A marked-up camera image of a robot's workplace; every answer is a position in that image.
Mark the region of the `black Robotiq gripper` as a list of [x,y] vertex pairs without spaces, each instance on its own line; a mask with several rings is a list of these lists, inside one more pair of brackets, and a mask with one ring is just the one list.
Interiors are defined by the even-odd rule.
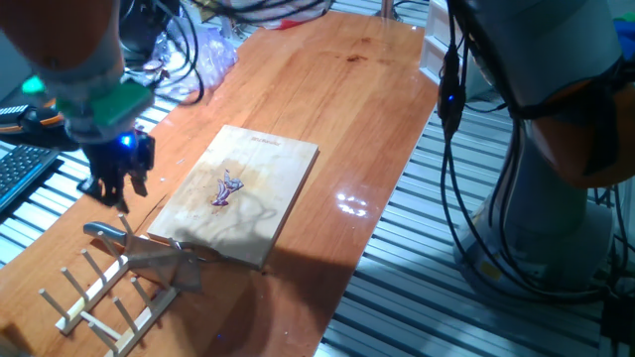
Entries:
[[[95,176],[102,177],[106,170],[129,175],[135,193],[148,195],[146,179],[150,170],[150,136],[147,133],[124,132],[108,142],[86,144],[84,153]],[[104,206],[125,208],[122,178],[104,180],[88,177],[76,188]]]

